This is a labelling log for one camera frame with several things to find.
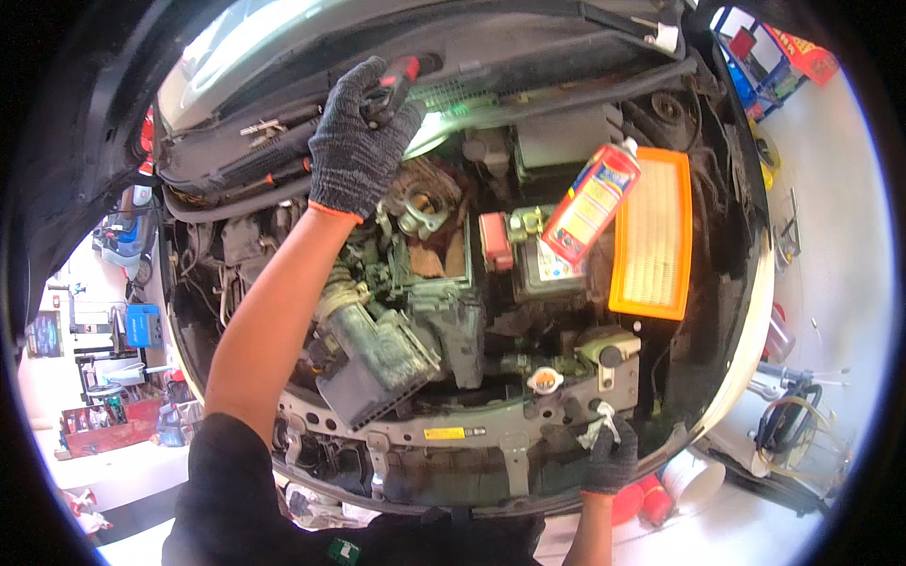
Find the air filter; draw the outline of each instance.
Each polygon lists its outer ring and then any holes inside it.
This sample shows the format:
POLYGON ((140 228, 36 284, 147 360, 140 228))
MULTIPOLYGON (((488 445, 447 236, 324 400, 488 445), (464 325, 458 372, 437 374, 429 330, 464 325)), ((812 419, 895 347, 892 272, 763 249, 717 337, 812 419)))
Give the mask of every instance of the air filter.
POLYGON ((639 148, 641 175, 616 217, 609 308, 681 321, 692 261, 689 158, 639 148))

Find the tire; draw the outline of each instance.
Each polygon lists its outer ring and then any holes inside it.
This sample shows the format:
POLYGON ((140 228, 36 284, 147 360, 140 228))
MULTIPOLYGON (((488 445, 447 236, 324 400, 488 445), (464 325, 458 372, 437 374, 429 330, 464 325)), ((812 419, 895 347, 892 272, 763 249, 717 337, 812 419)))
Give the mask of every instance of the tire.
POLYGON ((143 255, 139 261, 139 272, 135 274, 135 285, 144 287, 151 283, 151 277, 154 275, 154 267, 151 264, 151 258, 143 255))

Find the black work glove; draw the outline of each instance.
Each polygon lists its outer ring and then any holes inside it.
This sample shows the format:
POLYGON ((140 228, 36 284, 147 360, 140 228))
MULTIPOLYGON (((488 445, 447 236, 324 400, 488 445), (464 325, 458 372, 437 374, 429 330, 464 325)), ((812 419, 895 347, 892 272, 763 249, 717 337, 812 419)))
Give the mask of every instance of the black work glove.
POLYGON ((639 465, 639 438, 622 418, 614 415, 613 424, 620 433, 621 443, 614 444, 610 428, 601 427, 585 468, 583 493, 616 495, 635 475, 639 465))
POLYGON ((386 71, 387 62, 371 57, 343 75, 308 142, 313 161, 309 204, 353 215, 359 224, 390 188, 402 153, 425 117, 423 104, 406 102, 390 123, 377 130, 368 127, 359 105, 386 71))

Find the car engine bay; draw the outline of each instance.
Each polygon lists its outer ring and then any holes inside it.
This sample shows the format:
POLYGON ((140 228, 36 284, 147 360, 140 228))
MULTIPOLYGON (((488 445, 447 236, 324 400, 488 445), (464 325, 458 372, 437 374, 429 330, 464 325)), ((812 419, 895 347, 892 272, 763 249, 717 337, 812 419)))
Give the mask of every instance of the car engine bay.
MULTIPOLYGON (((275 469, 401 513, 521 513, 526 498, 556 507, 575 491, 576 437, 602 402, 637 430, 640 457, 704 413, 729 367, 759 213, 724 83, 697 53, 662 70, 617 91, 611 75, 455 100, 413 89, 429 117, 336 258, 281 398, 275 469), (431 120, 448 122, 426 133, 431 120), (539 239, 585 160, 626 136, 689 156, 681 320, 609 308, 613 226, 578 265, 539 239)), ((253 125, 225 144, 248 153, 222 168, 194 163, 189 144, 180 156, 158 126, 171 319, 200 389, 219 334, 306 209, 304 135, 320 111, 311 98, 243 117, 253 125), (262 182, 268 151, 287 161, 262 182)))

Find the red bottle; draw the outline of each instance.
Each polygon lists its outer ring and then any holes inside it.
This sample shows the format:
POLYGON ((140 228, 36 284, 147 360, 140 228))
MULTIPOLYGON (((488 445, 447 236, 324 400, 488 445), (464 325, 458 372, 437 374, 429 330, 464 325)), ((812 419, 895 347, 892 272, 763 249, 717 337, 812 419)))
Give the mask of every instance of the red bottle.
POLYGON ((547 221, 541 239, 570 264, 578 264, 616 216, 641 173, 635 139, 600 146, 547 221))

